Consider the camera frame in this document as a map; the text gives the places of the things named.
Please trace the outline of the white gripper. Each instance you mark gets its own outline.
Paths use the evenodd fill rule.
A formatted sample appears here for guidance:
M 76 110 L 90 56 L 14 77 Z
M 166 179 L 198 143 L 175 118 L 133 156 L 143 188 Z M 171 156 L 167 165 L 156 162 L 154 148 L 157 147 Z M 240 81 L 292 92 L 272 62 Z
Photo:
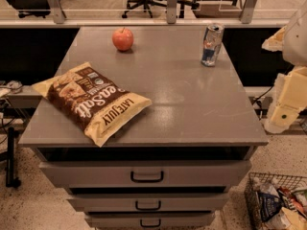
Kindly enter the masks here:
M 267 38 L 262 48 L 283 50 L 283 58 L 296 67 L 278 74 L 264 128 L 269 133 L 287 130 L 307 107 L 307 1 L 294 13 L 286 27 Z

